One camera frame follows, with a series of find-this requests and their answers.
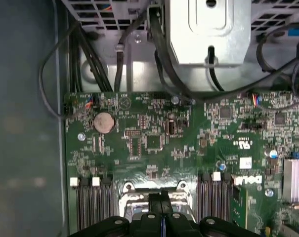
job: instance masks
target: integrated circuit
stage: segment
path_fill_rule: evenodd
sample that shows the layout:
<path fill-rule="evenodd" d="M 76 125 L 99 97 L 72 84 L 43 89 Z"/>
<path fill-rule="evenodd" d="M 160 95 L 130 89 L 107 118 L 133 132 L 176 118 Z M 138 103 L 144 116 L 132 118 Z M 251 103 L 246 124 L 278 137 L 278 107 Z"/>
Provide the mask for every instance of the integrated circuit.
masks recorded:
<path fill-rule="evenodd" d="M 141 131 L 140 130 L 126 130 L 125 131 L 125 136 L 139 136 L 141 135 Z"/>
<path fill-rule="evenodd" d="M 219 116 L 221 119 L 231 119 L 232 118 L 232 108 L 225 106 L 219 108 Z"/>
<path fill-rule="evenodd" d="M 129 154 L 131 158 L 140 157 L 141 156 L 141 147 L 140 147 L 140 139 L 139 138 L 131 138 L 128 143 L 129 146 Z"/>
<path fill-rule="evenodd" d="M 286 114 L 277 113 L 274 116 L 274 125 L 275 126 L 284 126 L 286 124 Z"/>
<path fill-rule="evenodd" d="M 140 128 L 146 129 L 147 128 L 147 116 L 146 115 L 140 115 L 139 116 L 140 121 Z"/>
<path fill-rule="evenodd" d="M 161 150 L 162 149 L 162 141 L 161 136 L 147 136 L 146 137 L 146 150 Z"/>

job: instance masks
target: capacitor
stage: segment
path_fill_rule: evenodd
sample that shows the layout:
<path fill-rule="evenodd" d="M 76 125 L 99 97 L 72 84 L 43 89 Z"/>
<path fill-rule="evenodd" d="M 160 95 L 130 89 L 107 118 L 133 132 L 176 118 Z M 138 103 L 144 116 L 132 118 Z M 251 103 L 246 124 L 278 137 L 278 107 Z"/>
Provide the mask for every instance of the capacitor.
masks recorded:
<path fill-rule="evenodd" d="M 179 102 L 180 102 L 179 97 L 177 97 L 177 96 L 173 96 L 173 97 L 171 98 L 171 103 L 172 103 L 173 105 L 177 105 L 177 104 L 179 104 Z"/>
<path fill-rule="evenodd" d="M 220 165 L 219 165 L 219 169 L 220 169 L 221 171 L 224 171 L 224 170 L 226 169 L 226 164 L 224 164 L 224 163 L 220 164 Z"/>
<path fill-rule="evenodd" d="M 226 169 L 226 164 L 221 161 L 216 162 L 216 166 L 220 169 L 220 171 L 224 171 Z"/>
<path fill-rule="evenodd" d="M 108 112 L 101 112 L 95 116 L 93 126 L 99 133 L 107 134 L 114 128 L 115 119 Z"/>
<path fill-rule="evenodd" d="M 266 157 L 270 157 L 271 159 L 278 158 L 278 152 L 275 149 L 272 149 L 270 147 L 268 147 L 264 150 L 264 155 Z"/>

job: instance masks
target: chipset heatsink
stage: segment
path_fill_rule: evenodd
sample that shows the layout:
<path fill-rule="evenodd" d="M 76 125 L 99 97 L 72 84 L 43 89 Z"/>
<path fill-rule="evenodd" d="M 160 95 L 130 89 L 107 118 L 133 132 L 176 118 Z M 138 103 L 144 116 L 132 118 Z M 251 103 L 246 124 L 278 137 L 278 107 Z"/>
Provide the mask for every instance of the chipset heatsink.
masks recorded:
<path fill-rule="evenodd" d="M 284 161 L 283 198 L 299 202 L 299 159 Z"/>

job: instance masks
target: ram slot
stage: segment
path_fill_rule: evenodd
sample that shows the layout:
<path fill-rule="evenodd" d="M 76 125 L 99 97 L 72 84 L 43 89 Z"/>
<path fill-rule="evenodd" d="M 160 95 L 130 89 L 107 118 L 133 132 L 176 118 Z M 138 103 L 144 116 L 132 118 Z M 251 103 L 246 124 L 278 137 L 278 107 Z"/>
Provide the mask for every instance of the ram slot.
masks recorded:
<path fill-rule="evenodd" d="M 104 216 L 103 218 L 109 218 L 114 215 L 114 202 L 113 202 L 113 186 L 103 186 L 104 190 Z"/>
<path fill-rule="evenodd" d="M 93 212 L 94 212 L 94 207 L 93 207 L 93 197 L 92 197 L 92 188 L 89 188 L 88 193 L 87 193 L 87 202 L 88 202 L 88 224 L 89 226 L 94 224 L 93 220 Z"/>
<path fill-rule="evenodd" d="M 230 200 L 232 197 L 232 182 L 203 181 L 199 179 L 197 187 L 198 211 L 197 221 L 207 216 L 214 216 L 226 221 L 230 218 Z"/>
<path fill-rule="evenodd" d="M 96 188 L 93 190 L 93 219 L 94 219 L 94 223 L 99 222 L 100 218 L 99 218 L 99 212 L 98 210 L 100 210 L 100 203 L 99 203 L 99 198 L 98 198 L 98 193 L 100 192 L 99 188 Z"/>
<path fill-rule="evenodd" d="M 98 205 L 99 205 L 99 209 L 98 209 L 98 221 L 102 221 L 104 220 L 104 199 L 103 199 L 103 188 L 100 188 L 98 190 Z"/>
<path fill-rule="evenodd" d="M 86 193 L 87 189 L 79 187 L 77 189 L 77 221 L 78 230 L 82 230 L 87 227 L 86 223 Z"/>

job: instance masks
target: colorful wires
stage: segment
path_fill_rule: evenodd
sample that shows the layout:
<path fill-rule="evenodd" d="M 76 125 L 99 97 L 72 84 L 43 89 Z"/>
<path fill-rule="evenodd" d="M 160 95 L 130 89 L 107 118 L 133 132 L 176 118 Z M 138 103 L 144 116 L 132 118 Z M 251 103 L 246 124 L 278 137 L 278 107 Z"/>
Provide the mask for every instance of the colorful wires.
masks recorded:
<path fill-rule="evenodd" d="M 261 100 L 262 100 L 262 97 L 260 95 L 253 94 L 253 103 L 255 106 L 257 106 Z"/>
<path fill-rule="evenodd" d="M 93 104 L 93 98 L 92 96 L 90 96 L 85 102 L 85 108 L 87 109 L 91 108 L 92 104 Z"/>
<path fill-rule="evenodd" d="M 102 5 L 102 8 L 100 10 L 101 11 L 112 10 L 112 6 L 110 4 L 104 4 L 104 5 Z"/>

